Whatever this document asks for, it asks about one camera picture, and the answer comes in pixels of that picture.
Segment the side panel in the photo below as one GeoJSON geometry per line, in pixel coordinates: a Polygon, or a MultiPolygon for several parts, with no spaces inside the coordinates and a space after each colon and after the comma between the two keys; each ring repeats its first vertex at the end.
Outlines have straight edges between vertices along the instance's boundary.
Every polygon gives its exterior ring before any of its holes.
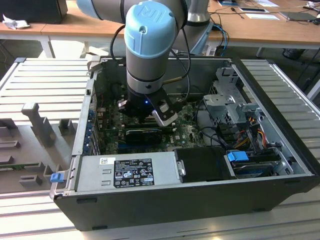
{"type": "Polygon", "coordinates": [[[292,194],[319,184],[314,177],[209,187],[58,197],[54,202],[80,231],[113,229],[270,211],[292,194]]]}

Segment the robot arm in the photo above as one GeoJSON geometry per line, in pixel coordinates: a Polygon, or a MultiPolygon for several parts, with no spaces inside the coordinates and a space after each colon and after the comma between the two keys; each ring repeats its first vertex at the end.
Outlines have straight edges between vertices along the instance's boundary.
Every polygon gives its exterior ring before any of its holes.
{"type": "Polygon", "coordinates": [[[208,3],[209,0],[77,0],[85,14],[125,24],[128,99],[119,103],[122,113],[142,120],[152,113],[160,126],[177,119],[182,104],[172,103],[162,88],[169,53],[173,45],[184,50],[180,47],[186,46],[182,28],[190,35],[192,49],[197,50],[199,47],[195,46],[201,46],[203,38],[207,40],[208,3]]]}

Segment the blue cable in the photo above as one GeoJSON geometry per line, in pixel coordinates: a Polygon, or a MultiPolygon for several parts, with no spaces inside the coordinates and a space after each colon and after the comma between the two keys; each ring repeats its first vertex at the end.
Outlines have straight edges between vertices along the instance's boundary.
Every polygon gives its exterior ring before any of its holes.
{"type": "Polygon", "coordinates": [[[214,24],[214,26],[222,32],[223,37],[224,37],[224,47],[223,47],[223,52],[221,53],[221,56],[223,56],[225,53],[225,50],[227,48],[227,44],[228,44],[227,35],[226,35],[226,32],[221,27],[219,27],[218,25],[215,25],[215,24],[214,24]]]}

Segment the blue drive latch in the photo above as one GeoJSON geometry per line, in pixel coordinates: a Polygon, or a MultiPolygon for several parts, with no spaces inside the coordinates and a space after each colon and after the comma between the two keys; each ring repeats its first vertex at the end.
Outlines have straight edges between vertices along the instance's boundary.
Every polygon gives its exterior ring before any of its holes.
{"type": "Polygon", "coordinates": [[[227,154],[230,162],[249,161],[248,155],[245,151],[232,151],[227,154]]]}

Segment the black box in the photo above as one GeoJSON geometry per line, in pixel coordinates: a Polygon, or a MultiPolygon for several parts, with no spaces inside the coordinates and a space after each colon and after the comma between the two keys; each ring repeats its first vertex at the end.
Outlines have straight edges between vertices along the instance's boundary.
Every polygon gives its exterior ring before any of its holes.
{"type": "Polygon", "coordinates": [[[1,20],[4,14],[27,23],[60,24],[68,11],[66,0],[0,0],[0,6],[1,20]]]}

